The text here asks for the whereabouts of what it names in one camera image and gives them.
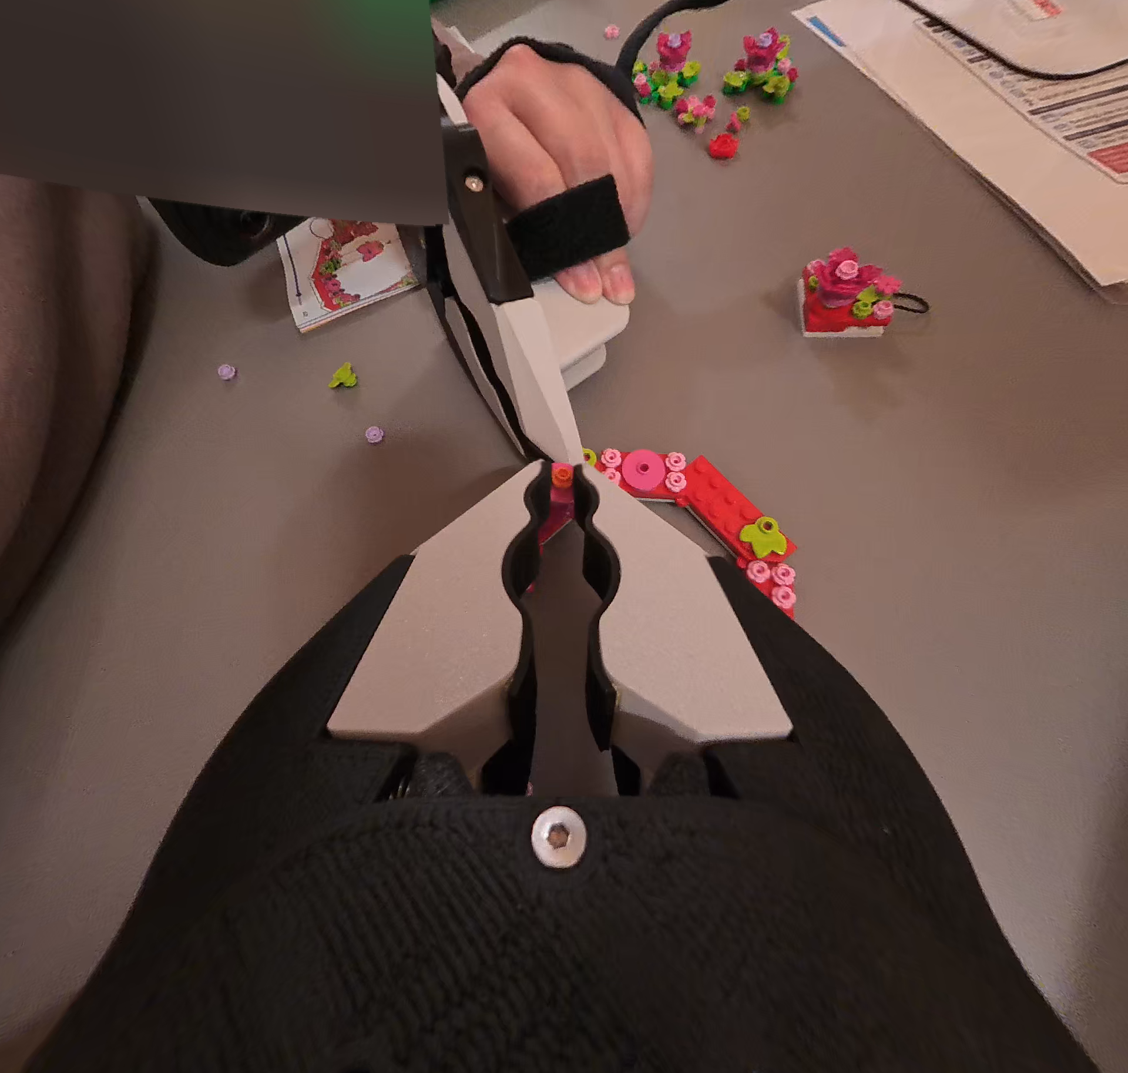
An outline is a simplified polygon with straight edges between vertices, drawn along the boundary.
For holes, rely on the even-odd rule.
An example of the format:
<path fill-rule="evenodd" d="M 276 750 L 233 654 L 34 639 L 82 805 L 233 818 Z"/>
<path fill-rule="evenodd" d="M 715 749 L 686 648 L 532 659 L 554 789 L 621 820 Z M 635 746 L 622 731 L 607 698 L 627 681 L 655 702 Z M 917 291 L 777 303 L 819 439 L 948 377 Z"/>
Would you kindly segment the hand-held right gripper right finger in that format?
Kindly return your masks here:
<path fill-rule="evenodd" d="M 621 796 L 673 755 L 793 731 L 726 591 L 754 595 L 722 558 L 582 464 L 573 473 L 582 572 L 598 608 L 587 635 L 586 708 Z"/>

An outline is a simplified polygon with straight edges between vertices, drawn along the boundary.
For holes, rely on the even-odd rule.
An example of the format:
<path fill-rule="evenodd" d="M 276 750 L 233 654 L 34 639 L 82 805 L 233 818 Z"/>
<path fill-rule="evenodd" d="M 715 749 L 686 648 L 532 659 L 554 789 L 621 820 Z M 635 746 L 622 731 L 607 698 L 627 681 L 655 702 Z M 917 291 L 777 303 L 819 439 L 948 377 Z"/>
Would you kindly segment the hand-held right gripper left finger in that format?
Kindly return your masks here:
<path fill-rule="evenodd" d="M 423 543 L 328 732 L 451 755 L 485 793 L 524 796 L 538 713 L 527 596 L 542 523 L 535 461 Z"/>

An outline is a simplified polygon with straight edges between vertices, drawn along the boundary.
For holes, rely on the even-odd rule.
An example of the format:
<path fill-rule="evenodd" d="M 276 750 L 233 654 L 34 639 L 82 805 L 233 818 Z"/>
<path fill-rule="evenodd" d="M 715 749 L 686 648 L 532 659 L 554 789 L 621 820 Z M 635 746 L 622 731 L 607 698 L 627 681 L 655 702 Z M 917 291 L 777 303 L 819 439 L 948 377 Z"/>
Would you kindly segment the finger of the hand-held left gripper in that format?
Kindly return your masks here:
<path fill-rule="evenodd" d="M 514 398 L 503 382 L 483 327 L 457 296 L 430 293 L 431 304 L 457 359 L 499 427 L 525 460 L 543 460 L 518 417 Z"/>
<path fill-rule="evenodd" d="M 481 325 L 500 411 L 525 458 L 582 464 L 581 432 L 543 305 L 533 296 L 486 299 Z"/>

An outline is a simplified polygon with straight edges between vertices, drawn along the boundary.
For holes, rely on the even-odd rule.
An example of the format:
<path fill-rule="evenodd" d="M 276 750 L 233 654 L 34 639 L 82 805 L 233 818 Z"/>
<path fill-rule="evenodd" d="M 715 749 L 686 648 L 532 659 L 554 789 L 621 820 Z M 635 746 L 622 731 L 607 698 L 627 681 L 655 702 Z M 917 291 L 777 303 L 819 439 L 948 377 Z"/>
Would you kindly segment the row of red flower bricks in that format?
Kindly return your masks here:
<path fill-rule="evenodd" d="M 796 616 L 796 545 L 705 456 L 651 449 L 586 449 L 590 468 L 637 502 L 673 504 L 692 514 L 776 608 Z"/>

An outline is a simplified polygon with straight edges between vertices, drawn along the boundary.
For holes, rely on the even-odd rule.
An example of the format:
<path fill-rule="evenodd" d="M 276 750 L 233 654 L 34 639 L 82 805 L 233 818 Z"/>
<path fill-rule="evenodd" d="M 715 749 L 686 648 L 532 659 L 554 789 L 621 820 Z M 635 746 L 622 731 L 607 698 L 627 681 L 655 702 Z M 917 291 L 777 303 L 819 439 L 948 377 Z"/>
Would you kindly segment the lego instruction booklet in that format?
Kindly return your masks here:
<path fill-rule="evenodd" d="M 275 245 L 303 334 L 418 285 L 393 223 L 309 218 Z"/>

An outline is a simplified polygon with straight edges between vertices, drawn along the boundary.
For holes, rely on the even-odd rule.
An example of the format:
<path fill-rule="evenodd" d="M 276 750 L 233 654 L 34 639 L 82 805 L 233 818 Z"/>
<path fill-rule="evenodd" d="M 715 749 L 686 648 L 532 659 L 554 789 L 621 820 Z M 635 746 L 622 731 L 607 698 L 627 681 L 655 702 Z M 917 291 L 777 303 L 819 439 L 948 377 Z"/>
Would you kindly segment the red white lego flower block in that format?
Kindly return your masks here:
<path fill-rule="evenodd" d="M 895 313 L 904 284 L 882 266 L 840 247 L 809 262 L 797 285 L 801 332 L 809 339 L 879 338 Z"/>

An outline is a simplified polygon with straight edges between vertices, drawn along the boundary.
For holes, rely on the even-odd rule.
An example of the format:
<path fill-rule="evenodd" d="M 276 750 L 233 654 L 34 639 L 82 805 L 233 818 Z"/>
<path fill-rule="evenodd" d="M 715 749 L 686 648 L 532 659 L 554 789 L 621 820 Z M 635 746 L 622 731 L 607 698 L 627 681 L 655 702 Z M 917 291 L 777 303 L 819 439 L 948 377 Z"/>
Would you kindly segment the person's left hand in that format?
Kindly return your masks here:
<path fill-rule="evenodd" d="M 612 176 L 631 237 L 644 228 L 656 178 L 650 138 L 585 67 L 517 45 L 470 89 L 462 110 L 511 212 Z"/>

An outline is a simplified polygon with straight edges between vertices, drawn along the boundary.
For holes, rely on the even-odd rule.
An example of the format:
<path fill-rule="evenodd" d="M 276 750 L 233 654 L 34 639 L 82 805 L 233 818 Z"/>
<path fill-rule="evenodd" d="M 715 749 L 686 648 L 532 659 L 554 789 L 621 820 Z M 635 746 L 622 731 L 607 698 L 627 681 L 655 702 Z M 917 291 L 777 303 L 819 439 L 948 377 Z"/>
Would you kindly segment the printed paper sheet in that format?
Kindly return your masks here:
<path fill-rule="evenodd" d="M 1126 184 L 1063 147 L 898 0 L 820 0 L 795 19 L 878 85 L 1108 300 L 1126 303 Z"/>

